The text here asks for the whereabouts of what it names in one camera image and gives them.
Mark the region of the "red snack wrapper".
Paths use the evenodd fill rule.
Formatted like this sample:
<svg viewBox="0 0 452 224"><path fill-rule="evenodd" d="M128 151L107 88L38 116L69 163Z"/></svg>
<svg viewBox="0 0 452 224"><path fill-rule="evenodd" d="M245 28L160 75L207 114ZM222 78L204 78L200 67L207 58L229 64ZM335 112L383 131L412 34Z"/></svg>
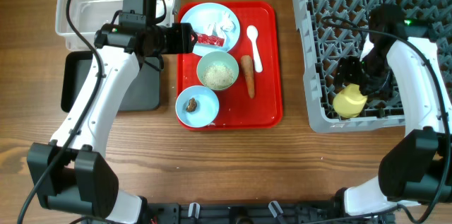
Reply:
<svg viewBox="0 0 452 224"><path fill-rule="evenodd" d="M200 45L212 45L216 47L222 47L225 43L225 39L214 36L214 35L206 35L203 33L197 33L197 43Z"/></svg>

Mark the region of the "yellow cup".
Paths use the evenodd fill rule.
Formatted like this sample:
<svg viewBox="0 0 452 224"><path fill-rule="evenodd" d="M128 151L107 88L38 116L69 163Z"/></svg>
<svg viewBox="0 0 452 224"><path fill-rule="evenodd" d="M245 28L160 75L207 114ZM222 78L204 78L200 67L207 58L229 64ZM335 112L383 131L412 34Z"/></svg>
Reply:
<svg viewBox="0 0 452 224"><path fill-rule="evenodd" d="M367 96L361 94L357 84L349 84L333 99L333 109L344 118L357 117L364 109Z"/></svg>

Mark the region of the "white tissue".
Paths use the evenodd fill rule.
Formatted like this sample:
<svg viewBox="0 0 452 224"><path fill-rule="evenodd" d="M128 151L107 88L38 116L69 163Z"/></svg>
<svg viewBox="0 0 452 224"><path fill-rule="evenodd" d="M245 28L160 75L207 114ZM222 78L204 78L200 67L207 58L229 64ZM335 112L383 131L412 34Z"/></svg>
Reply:
<svg viewBox="0 0 452 224"><path fill-rule="evenodd" d="M230 13L223 11L221 13L221 20L219 22L209 23L204 27L206 35L220 37L227 39L227 33L233 31L235 28L234 22L230 19Z"/></svg>

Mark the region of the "green bowl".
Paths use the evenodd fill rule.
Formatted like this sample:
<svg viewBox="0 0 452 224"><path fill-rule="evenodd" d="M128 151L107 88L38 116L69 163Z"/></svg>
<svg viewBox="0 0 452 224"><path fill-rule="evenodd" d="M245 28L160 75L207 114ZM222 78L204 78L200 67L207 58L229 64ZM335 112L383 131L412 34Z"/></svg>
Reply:
<svg viewBox="0 0 452 224"><path fill-rule="evenodd" d="M215 51L200 59L196 74L205 87L216 91L226 90L237 80L239 65L231 54Z"/></svg>

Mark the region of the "white rice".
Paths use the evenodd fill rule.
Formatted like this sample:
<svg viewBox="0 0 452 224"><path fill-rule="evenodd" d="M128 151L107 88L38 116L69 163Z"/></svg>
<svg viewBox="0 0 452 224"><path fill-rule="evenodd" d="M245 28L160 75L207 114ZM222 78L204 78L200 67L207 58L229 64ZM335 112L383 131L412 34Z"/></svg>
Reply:
<svg viewBox="0 0 452 224"><path fill-rule="evenodd" d="M212 90L228 88L234 82L233 70L224 64L210 65L203 72L201 82Z"/></svg>

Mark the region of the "white plastic spoon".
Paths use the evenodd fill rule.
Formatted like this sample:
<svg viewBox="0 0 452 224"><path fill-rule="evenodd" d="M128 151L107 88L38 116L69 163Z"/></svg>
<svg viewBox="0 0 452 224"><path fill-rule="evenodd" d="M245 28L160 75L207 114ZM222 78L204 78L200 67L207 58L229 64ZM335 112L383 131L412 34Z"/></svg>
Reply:
<svg viewBox="0 0 452 224"><path fill-rule="evenodd" d="M258 38L257 28L254 25L249 25L246 29L246 35L251 42L255 71L257 73L261 73L263 71L263 64L257 47L257 38Z"/></svg>

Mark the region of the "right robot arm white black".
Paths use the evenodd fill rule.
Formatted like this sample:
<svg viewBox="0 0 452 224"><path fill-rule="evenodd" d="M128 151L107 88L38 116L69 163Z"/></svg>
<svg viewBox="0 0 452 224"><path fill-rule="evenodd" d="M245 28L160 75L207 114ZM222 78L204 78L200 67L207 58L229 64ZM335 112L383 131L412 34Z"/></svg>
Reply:
<svg viewBox="0 0 452 224"><path fill-rule="evenodd" d="M383 158L375 178L344 191L344 212L365 216L424 204L431 213L451 201L451 101L436 34L429 21L407 18L393 4L372 10L362 32L362 54L338 62L333 109L353 118L368 99L397 90L405 137Z"/></svg>

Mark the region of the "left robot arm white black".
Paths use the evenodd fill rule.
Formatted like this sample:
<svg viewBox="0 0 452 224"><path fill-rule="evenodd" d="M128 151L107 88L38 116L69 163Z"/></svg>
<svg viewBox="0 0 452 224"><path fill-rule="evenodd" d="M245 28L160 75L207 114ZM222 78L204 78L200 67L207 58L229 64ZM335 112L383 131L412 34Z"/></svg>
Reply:
<svg viewBox="0 0 452 224"><path fill-rule="evenodd" d="M144 223L148 202L119 188L105 160L107 140L123 97L146 57L192 52L188 23L106 24L98 31L93 63L68 117L47 144L34 143L27 164L41 207L111 223Z"/></svg>

